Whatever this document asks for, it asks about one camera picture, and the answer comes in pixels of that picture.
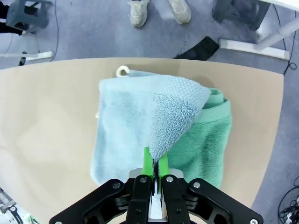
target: table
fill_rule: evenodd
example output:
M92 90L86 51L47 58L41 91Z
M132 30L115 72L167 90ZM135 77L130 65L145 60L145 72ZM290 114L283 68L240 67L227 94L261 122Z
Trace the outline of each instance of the table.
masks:
M98 83L115 77L121 65L221 89L231 101L233 117L221 190L250 207L272 152L283 76L178 59L79 59L0 70L0 186L7 194L47 224L97 188L89 165Z
M286 7L295 11L299 11L299 2L296 0L261 0L264 2L272 3L282 7ZM290 52L287 50L281 50L272 48L271 45L291 35L299 29L299 17L289 22L285 26L281 27L277 33L271 34L259 43L246 43L240 41L232 41L226 39L219 40L219 46L222 49L246 51L250 53L256 53L271 57L277 57L285 60L290 60Z

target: white table leg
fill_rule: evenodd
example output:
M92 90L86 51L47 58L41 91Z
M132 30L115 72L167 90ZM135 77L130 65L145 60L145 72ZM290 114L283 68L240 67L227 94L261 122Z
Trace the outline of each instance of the white table leg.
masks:
M255 53L260 55L266 55L271 57L277 57L285 60L290 59L290 52L286 50L281 50L277 48L264 48L262 50L255 49L255 43L246 43L240 41L231 41L226 39L219 40L219 47L222 49L245 51L249 53Z
M0 54L0 57L25 57L26 61L53 57L53 51L47 51L38 54Z
M281 27L277 33L271 34L270 36L266 37L262 41L260 41L258 44L255 45L255 50L263 50L276 42L284 39L285 37L288 37L293 32L295 32L297 29L299 29L299 17L295 20L289 22L285 26Z

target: white loop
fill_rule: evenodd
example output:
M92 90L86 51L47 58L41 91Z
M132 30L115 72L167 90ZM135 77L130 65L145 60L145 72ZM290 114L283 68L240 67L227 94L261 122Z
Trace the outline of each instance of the white loop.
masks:
M122 71L125 71L127 74L130 73L130 69L127 66L122 65L121 67L119 67L116 70L116 77L117 78L126 78L126 77L128 77L127 75L125 75L125 76L121 75Z

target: towel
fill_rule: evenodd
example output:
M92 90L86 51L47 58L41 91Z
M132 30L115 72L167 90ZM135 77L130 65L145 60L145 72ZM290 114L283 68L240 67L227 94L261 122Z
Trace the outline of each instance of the towel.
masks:
M202 178L219 188L232 118L230 102L218 89L210 90L200 115L168 152L168 163L181 170L187 182Z
M188 130L209 98L199 83L169 75L131 70L129 77L100 82L92 179L103 184L143 165L143 149L154 161Z

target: shoe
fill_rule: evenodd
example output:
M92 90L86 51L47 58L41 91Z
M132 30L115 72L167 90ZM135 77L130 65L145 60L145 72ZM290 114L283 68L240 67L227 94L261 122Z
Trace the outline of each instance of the shoe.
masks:
M174 18L179 24L188 23L191 19L191 9L185 0L168 0L172 8Z
M147 6L150 0L131 0L130 20L134 27L142 27L148 18Z

